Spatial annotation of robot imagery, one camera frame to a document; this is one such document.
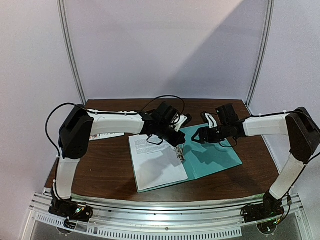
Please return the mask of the teal file folder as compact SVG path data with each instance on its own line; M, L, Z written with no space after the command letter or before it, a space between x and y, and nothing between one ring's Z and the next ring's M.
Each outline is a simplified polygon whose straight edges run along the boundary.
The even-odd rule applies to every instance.
M188 179L180 183L197 180L242 165L241 159L228 140L224 140L221 144L199 144L192 141L191 137L198 128L200 125L182 129L186 138L183 150L185 161L182 164Z

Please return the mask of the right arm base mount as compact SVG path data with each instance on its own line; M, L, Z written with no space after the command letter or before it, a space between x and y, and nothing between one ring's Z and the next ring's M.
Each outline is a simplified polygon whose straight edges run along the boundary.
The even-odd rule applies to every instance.
M272 226L277 226L287 218L291 210L291 196L287 194L287 211L283 206L283 198L275 199L267 192L263 196L262 203L245 205L240 215L246 223L264 220L265 223L269 222Z

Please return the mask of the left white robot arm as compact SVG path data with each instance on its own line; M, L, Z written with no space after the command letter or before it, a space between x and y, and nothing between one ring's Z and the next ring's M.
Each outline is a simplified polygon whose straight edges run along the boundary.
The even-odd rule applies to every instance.
M157 136L177 147L185 143L181 127L190 120L171 105L163 102L150 111L99 111L75 104L59 129L58 163L52 186L57 198L55 209L63 216L74 213L71 199L74 176L80 159L87 153L91 136L99 134L134 134Z

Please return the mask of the white printed paper sheet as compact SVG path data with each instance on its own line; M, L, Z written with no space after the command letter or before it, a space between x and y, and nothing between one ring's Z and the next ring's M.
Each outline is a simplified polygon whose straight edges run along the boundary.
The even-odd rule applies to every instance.
M137 192L143 193L188 179L177 149L153 135L128 138Z

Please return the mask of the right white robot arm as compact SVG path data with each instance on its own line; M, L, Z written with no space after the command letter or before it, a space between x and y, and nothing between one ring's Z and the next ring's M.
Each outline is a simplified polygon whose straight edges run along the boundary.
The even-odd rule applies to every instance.
M209 125L200 127L192 136L192 141L199 144L219 144L226 138L239 138L284 135L289 138L288 160L276 181L263 196L263 203L258 213L262 218L269 218L278 210L283 197L289 193L314 153L320 145L320 129L305 107L293 111L283 111L265 115L252 115L240 119L232 104L216 108L220 123L214 117L203 112L202 118Z

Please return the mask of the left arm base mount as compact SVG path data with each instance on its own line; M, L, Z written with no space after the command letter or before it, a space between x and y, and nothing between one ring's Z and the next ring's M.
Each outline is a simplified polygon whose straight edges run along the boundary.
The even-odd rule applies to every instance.
M93 208L85 202L75 202L72 199L58 199L52 194L52 201L48 212L52 215L65 218L63 226L74 230L77 222L88 223L93 216Z

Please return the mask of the chrome folder clip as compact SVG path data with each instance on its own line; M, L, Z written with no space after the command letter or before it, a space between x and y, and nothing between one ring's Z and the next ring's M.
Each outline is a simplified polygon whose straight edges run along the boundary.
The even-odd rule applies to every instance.
M184 162L185 161L185 157L184 157L184 146L177 146L175 148L175 152L177 155L177 158L181 161Z

